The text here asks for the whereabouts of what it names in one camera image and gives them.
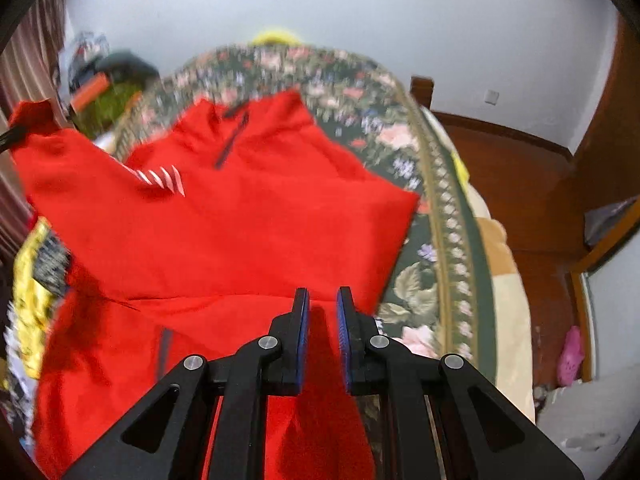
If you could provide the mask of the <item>brown wooden wardrobe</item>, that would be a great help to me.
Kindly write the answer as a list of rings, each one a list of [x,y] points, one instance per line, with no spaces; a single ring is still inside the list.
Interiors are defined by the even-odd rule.
[[[490,122],[436,116],[506,228],[532,315],[534,382],[550,385],[577,322],[568,269],[587,251],[584,215],[639,193],[638,30],[617,20],[604,90],[576,153]]]

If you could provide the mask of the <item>striped pink curtain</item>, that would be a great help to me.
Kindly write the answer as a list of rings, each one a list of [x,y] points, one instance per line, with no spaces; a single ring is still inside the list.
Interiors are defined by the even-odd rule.
[[[64,46],[66,0],[35,0],[1,52],[1,130],[32,130],[66,120],[58,100],[58,54]],[[22,246],[32,215],[8,150],[1,152],[1,262]]]

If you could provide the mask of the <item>orange box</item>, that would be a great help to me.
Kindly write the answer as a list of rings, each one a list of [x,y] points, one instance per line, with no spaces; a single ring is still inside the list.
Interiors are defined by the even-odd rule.
[[[72,94],[70,109],[79,113],[110,87],[111,79],[107,74],[97,73]]]

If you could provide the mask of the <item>yellow curved bed frame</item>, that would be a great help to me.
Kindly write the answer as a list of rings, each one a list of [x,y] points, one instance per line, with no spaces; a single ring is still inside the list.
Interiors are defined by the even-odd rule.
[[[270,44],[280,44],[281,46],[298,46],[303,41],[299,36],[285,29],[267,29],[257,34],[250,43],[253,46],[269,46]]]

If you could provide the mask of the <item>white wall socket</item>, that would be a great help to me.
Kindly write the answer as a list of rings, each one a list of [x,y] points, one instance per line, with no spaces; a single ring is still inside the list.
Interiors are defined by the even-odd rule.
[[[484,96],[484,102],[491,106],[495,106],[498,103],[499,92],[488,89]]]

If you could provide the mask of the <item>dark green cushion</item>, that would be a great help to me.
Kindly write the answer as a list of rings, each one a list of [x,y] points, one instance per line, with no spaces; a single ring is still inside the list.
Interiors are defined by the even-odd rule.
[[[145,86],[160,76],[153,65],[128,50],[110,53],[100,58],[94,67],[113,82],[135,81]]]

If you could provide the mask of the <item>red zip jacket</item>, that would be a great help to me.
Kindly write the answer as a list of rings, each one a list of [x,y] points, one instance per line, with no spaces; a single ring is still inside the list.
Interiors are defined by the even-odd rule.
[[[310,296],[305,379],[268,408],[270,479],[371,479],[337,349],[341,287],[373,314],[419,203],[329,139],[300,95],[203,100],[124,162],[42,122],[12,148],[70,251],[44,352],[35,459],[61,478],[166,370],[230,356]]]

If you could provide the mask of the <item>cream beige blanket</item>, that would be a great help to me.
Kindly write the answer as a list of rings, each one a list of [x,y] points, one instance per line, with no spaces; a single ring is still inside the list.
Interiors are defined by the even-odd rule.
[[[469,171],[444,126],[426,107],[421,110],[440,143],[452,156],[457,177],[480,225],[494,291],[496,386],[529,420],[534,420],[532,321],[518,266],[506,244],[506,230],[491,217],[484,198],[469,184]]]

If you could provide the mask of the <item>floral green bedspread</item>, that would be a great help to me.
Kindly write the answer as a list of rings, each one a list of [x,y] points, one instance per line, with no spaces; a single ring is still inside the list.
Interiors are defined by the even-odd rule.
[[[186,63],[146,90],[116,125],[114,156],[167,130],[200,99],[237,103],[288,88],[363,166],[420,204],[381,302],[378,328],[421,336],[497,376],[494,291],[480,227],[449,148],[398,79],[356,53],[311,46],[229,46]]]

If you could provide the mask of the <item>pink plush slipper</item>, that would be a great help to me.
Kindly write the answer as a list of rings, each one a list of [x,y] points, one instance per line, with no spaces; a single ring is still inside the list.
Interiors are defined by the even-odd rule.
[[[556,364],[556,380],[559,386],[569,387],[577,379],[584,359],[582,333],[579,327],[574,325],[565,335],[563,349]]]

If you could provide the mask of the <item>green patterned cloth pile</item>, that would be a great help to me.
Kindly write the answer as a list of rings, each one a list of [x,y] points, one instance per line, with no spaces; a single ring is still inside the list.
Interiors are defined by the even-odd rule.
[[[96,140],[98,136],[111,130],[142,90],[142,84],[134,81],[113,84],[80,112],[73,114],[75,128],[88,139]]]

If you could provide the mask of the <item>yellow patterned garment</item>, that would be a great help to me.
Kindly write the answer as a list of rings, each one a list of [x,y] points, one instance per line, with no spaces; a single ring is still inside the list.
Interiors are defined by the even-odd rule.
[[[10,343],[30,379],[40,378],[50,329],[66,294],[69,267],[67,248],[49,221],[39,217],[14,260],[10,316]]]

